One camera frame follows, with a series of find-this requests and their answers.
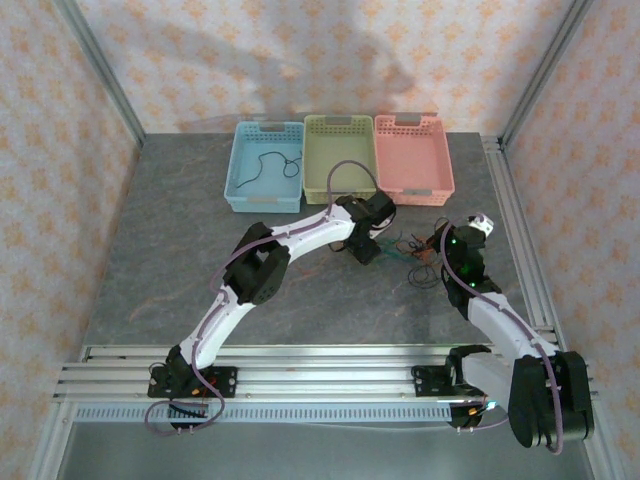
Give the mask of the aluminium frame post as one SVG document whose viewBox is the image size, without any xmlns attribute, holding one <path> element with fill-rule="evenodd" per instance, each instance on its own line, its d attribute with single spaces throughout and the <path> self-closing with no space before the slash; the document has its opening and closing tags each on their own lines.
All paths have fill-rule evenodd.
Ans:
<svg viewBox="0 0 640 480">
<path fill-rule="evenodd" d="M 76 37 L 81 50 L 113 101 L 137 147 L 142 149 L 146 143 L 147 133 L 77 0 L 52 1 Z"/>
<path fill-rule="evenodd" d="M 581 26 L 593 2 L 594 0 L 571 0 L 569 9 L 563 16 L 555 33 L 552 35 L 548 47 L 509 116 L 503 132 L 497 137 L 498 145 L 502 151 L 508 150 L 514 144 L 518 133 L 543 92 L 551 75 L 554 73 L 564 52 Z"/>
</svg>

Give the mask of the blue plastic basket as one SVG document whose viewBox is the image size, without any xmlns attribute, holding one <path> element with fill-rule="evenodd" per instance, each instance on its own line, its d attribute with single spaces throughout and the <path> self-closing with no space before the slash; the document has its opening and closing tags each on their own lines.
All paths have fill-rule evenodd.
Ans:
<svg viewBox="0 0 640 480">
<path fill-rule="evenodd" d="M 224 189 L 233 212 L 300 211 L 303 136 L 301 122 L 237 124 Z"/>
</svg>

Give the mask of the pink plastic basket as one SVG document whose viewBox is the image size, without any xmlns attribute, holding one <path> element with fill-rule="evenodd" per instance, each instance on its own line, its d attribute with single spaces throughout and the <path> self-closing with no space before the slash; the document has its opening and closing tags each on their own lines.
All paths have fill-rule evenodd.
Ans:
<svg viewBox="0 0 640 480">
<path fill-rule="evenodd" d="M 377 115 L 378 184 L 398 205 L 442 207 L 455 192 L 443 121 L 430 115 Z"/>
</svg>

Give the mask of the green plastic basket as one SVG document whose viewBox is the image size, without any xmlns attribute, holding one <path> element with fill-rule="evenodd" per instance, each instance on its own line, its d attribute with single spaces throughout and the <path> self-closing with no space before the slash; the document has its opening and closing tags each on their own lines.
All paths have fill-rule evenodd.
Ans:
<svg viewBox="0 0 640 480">
<path fill-rule="evenodd" d="M 311 114 L 304 118 L 303 191 L 309 205 L 353 194 L 371 197 L 378 180 L 373 119 Z"/>
</svg>

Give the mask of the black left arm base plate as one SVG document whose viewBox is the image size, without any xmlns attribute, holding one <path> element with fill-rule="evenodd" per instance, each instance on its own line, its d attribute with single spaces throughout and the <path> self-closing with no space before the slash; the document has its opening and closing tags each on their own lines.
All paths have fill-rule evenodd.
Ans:
<svg viewBox="0 0 640 480">
<path fill-rule="evenodd" d="M 204 385 L 191 368 L 172 372 L 168 367 L 155 364 L 150 370 L 147 396 L 152 399 L 212 398 L 215 394 Z M 224 398 L 234 398 L 237 386 L 236 367 L 208 367 L 200 376 L 209 382 Z"/>
</svg>

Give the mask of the aluminium frame leg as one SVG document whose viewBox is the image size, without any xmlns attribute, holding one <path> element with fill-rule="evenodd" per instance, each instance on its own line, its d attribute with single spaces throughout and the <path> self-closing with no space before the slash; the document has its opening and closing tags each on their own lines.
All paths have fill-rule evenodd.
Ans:
<svg viewBox="0 0 640 480">
<path fill-rule="evenodd" d="M 28 480 L 56 480 L 75 420 L 77 404 L 54 402 L 46 417 Z"/>
<path fill-rule="evenodd" d="M 613 431 L 607 422 L 606 409 L 598 399 L 592 401 L 594 434 L 584 441 L 593 480 L 624 480 L 624 467 L 616 451 Z"/>
</svg>

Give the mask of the aluminium mounting rail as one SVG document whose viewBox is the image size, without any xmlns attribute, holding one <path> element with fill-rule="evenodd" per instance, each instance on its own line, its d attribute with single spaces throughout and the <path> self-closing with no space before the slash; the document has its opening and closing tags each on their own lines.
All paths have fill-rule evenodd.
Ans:
<svg viewBox="0 0 640 480">
<path fill-rule="evenodd" d="M 410 370 L 440 365 L 447 345 L 227 346 L 219 366 L 238 370 L 236 402 L 414 402 Z M 58 400 L 147 400 L 149 368 L 165 346 L 89 346 L 63 365 Z"/>
</svg>

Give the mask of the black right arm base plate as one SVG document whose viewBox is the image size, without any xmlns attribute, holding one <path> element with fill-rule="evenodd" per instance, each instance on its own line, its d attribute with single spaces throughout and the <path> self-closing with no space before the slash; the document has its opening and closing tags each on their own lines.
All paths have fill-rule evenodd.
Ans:
<svg viewBox="0 0 640 480">
<path fill-rule="evenodd" d="M 411 376 L 417 397 L 458 395 L 451 370 L 446 366 L 416 365 L 411 368 Z"/>
</svg>

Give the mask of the aluminium side rail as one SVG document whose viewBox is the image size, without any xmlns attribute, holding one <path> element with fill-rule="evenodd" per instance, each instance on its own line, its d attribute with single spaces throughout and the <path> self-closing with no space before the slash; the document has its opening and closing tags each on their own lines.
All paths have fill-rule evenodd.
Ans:
<svg viewBox="0 0 640 480">
<path fill-rule="evenodd" d="M 515 260 L 529 320 L 542 336 L 553 339 L 565 350 L 566 340 L 550 295 L 550 288 L 533 246 L 506 155 L 496 137 L 482 136 L 481 142 Z"/>
</svg>

